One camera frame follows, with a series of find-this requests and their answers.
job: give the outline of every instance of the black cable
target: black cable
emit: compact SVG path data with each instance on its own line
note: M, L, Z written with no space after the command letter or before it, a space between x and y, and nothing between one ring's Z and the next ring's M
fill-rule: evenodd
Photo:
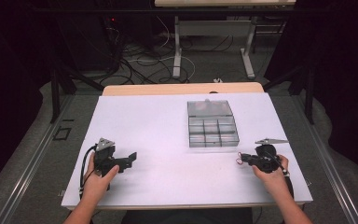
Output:
M261 214L263 214L263 207L260 207L260 214L258 214L258 217L257 217L257 219L255 220L254 224L257 224L257 222L260 220Z
M83 157L83 163L82 163L82 166L81 166L81 172L80 172L80 190L79 190L79 196L80 196L80 199L81 199L81 197L83 196L83 188L84 188L84 184L85 184L85 182L86 181L84 181L83 182L83 175L84 175L84 168L85 168L85 165L86 165L86 160L87 160L87 157L88 157L88 155L89 155L89 153L92 151L92 150L94 150L95 151L95 149L97 148L97 144L95 144L95 146L93 146L93 147L91 147L91 148L89 148L88 150L87 150L87 152L86 152L86 154L84 155L84 157Z

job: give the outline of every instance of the black curtain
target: black curtain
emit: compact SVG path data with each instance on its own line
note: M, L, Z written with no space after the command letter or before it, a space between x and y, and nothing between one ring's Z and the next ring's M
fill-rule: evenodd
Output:
M332 121L330 147L358 164L358 1L296 3L296 7L327 6L333 6L327 17L289 19L265 77L276 80L316 52L314 96ZM315 49L312 44L321 36L324 42Z
M29 18L18 1L0 1L0 172L33 123L39 88L49 81Z

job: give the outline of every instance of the desk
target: desk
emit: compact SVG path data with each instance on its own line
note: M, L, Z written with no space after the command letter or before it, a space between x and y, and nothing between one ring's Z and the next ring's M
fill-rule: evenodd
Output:
M156 0L156 7L261 7L294 5L296 0ZM175 16L175 58L173 61L173 77L180 76L182 49L181 35L239 35L247 36L245 48L241 49L241 57L246 76L255 79L249 50L255 35L257 17L251 21L179 21Z
M257 83L182 84L108 87L100 97L79 151L75 170L62 200L73 209L79 202L78 183L85 152L100 137L116 142L117 158L138 153L132 168L115 177L98 209L213 208L274 204L247 164L238 165L238 152L255 154L256 140L287 139L267 93ZM125 95L129 89L141 95ZM190 148L187 101L228 100L237 123L237 147ZM298 203L312 201L289 144L276 145L290 161Z

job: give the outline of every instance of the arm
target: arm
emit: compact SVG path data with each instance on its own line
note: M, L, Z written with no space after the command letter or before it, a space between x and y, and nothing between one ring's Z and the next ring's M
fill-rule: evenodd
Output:
M118 172L118 165L114 166L104 177L94 174L93 170L94 153L92 153L89 157L89 166L85 174L85 179L87 178L87 176L90 176L88 179L85 180L86 183L84 186L83 197L80 200L80 203L74 209L74 211L72 211L69 217L65 220L64 224L90 223L92 214L98 204L98 201L100 201L101 198L104 196L110 181L113 179L113 177L115 177Z
M279 157L282 161L282 166L287 170L289 160L282 155L279 155ZM253 166L252 168L255 175L263 181L267 191L274 198L279 209L281 210L286 224L312 223L307 215L296 204L292 195L290 195L283 172L281 172L280 169L271 174L266 174L260 171L256 166Z

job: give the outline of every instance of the clear plastic container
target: clear plastic container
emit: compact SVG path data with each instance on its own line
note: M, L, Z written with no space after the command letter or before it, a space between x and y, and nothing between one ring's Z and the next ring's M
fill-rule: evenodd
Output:
M236 147L240 142L228 101L187 102L190 147Z

